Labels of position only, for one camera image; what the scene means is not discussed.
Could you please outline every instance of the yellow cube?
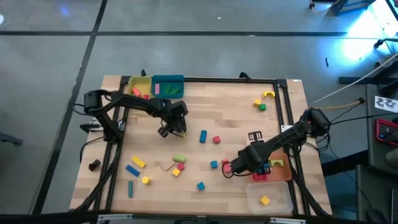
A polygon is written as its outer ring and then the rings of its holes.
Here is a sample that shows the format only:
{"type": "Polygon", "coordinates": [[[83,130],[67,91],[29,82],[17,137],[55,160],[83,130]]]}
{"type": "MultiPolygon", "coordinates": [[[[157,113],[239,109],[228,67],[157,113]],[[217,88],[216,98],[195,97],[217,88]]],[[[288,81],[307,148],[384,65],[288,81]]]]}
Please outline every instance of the yellow cube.
{"type": "Polygon", "coordinates": [[[261,104],[261,100],[254,100],[254,106],[259,107],[261,104]]]}
{"type": "Polygon", "coordinates": [[[145,167],[145,162],[140,160],[137,156],[132,156],[131,160],[137,164],[139,167],[144,168],[145,167]]]}
{"type": "Polygon", "coordinates": [[[149,177],[143,177],[143,178],[142,178],[142,183],[144,183],[144,184],[149,184],[149,183],[150,183],[149,177]]]}
{"type": "Polygon", "coordinates": [[[270,96],[270,97],[274,98],[275,92],[274,91],[265,91],[264,93],[262,93],[263,98],[265,98],[266,96],[270,96]]]}
{"type": "Polygon", "coordinates": [[[178,175],[180,175],[180,173],[181,173],[181,171],[179,169],[174,168],[174,170],[173,170],[173,175],[174,176],[178,177],[178,175]]]}
{"type": "Polygon", "coordinates": [[[267,196],[262,196],[260,201],[264,204],[264,205],[268,205],[269,203],[269,198],[267,196]]]}

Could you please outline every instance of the wooden table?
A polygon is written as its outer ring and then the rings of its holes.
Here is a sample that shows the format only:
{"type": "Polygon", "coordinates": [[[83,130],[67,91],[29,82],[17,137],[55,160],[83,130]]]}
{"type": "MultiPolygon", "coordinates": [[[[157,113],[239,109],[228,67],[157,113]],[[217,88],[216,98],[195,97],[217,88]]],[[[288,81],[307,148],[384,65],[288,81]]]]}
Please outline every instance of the wooden table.
{"type": "MultiPolygon", "coordinates": [[[[117,91],[121,76],[106,75],[102,89],[117,91]]],[[[300,80],[287,80],[290,102],[295,122],[307,108],[303,85],[300,80]]],[[[279,134],[275,99],[264,98],[265,112],[253,107],[253,101],[263,91],[273,91],[268,84],[253,83],[185,83],[183,101],[186,102],[187,136],[182,139],[173,135],[162,138],[157,130],[160,119],[152,118],[143,111],[130,110],[124,135],[123,149],[112,202],[113,212],[156,213],[182,215],[244,215],[253,216],[246,199],[246,186],[252,183],[250,177],[226,179],[217,170],[210,168],[210,161],[230,161],[237,157],[237,151],[246,146],[248,132],[262,131],[264,140],[279,134]],[[207,130],[205,144],[199,143],[200,131],[207,130]],[[213,144],[212,137],[219,135],[220,144],[213,144]],[[160,168],[170,161],[174,154],[187,157],[185,170],[179,177],[172,175],[172,169],[165,172],[160,168]],[[138,156],[147,165],[144,169],[131,162],[132,155],[138,156]],[[125,167],[130,164],[141,172],[134,177],[125,167]],[[141,182],[143,176],[152,179],[150,185],[141,182]],[[134,182],[134,196],[127,196],[127,182],[134,182]],[[204,182],[206,189],[197,190],[197,183],[204,182]]],[[[281,102],[284,102],[282,90],[281,102]]],[[[284,120],[287,121],[285,105],[282,103],[284,120]]],[[[90,133],[88,141],[102,136],[90,133]]],[[[98,141],[85,148],[78,173],[70,208],[79,206],[98,183],[100,168],[88,170],[88,164],[95,159],[103,160],[106,142],[98,141]]],[[[325,180],[322,174],[318,152],[304,145],[301,160],[305,183],[315,200],[331,214],[325,180]]],[[[299,213],[303,213],[299,189],[296,186],[299,213]]],[[[100,208],[104,208],[108,185],[105,185],[100,208]]]]}

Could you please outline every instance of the concrete floor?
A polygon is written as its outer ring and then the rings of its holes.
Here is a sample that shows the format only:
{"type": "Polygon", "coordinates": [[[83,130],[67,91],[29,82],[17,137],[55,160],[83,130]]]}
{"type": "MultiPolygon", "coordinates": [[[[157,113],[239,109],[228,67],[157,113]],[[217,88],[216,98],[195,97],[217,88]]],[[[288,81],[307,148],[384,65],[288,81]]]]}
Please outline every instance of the concrete floor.
{"type": "MultiPolygon", "coordinates": [[[[0,14],[7,19],[0,33],[92,31],[100,5],[100,0],[0,0],[0,14]]],[[[317,10],[327,6],[317,4],[317,10]]],[[[101,86],[103,75],[138,75],[144,68],[148,75],[237,77],[245,71],[253,78],[302,79],[310,103],[341,88],[339,76],[363,76],[373,69],[374,62],[390,53],[386,45],[374,50],[375,39],[365,39],[381,33],[367,12],[315,15],[305,0],[108,0],[99,31],[316,32],[311,35],[320,36],[98,36],[77,102],[83,101],[85,92],[101,86]],[[337,32],[343,36],[329,37],[337,32]]],[[[24,139],[21,146],[0,143],[0,213],[29,212],[89,38],[0,35],[0,131],[24,139]]],[[[314,106],[343,105],[360,96],[364,96],[364,87],[354,86],[314,106]]],[[[340,113],[327,111],[326,115],[334,118],[340,113]]],[[[364,114],[365,108],[359,106],[344,118],[364,114]]],[[[77,114],[71,118],[45,213],[69,208],[79,150],[86,141],[78,126],[88,119],[77,114]]],[[[340,157],[365,150],[366,142],[360,141],[365,133],[365,120],[333,127],[333,150],[340,157]]],[[[322,162],[335,159],[330,151],[321,153],[320,158],[322,162]]],[[[355,187],[347,176],[328,177],[326,185],[332,204],[355,212],[347,197],[355,193],[355,187]],[[350,188],[343,190],[342,185],[350,188]]],[[[335,211],[339,217],[352,217],[337,207],[335,211]]]]}

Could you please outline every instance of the orange tray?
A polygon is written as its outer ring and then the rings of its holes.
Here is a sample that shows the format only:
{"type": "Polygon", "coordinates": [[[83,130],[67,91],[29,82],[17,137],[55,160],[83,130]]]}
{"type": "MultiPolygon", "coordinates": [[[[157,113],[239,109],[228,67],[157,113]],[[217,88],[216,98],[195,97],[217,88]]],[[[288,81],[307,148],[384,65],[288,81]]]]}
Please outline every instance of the orange tray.
{"type": "Polygon", "coordinates": [[[282,159],[284,161],[284,166],[275,164],[271,167],[270,174],[257,174],[254,173],[251,177],[255,182],[275,182],[275,181],[286,181],[292,178],[292,173],[290,171],[288,157],[285,153],[280,151],[275,151],[271,153],[268,161],[271,165],[271,159],[282,159]]]}

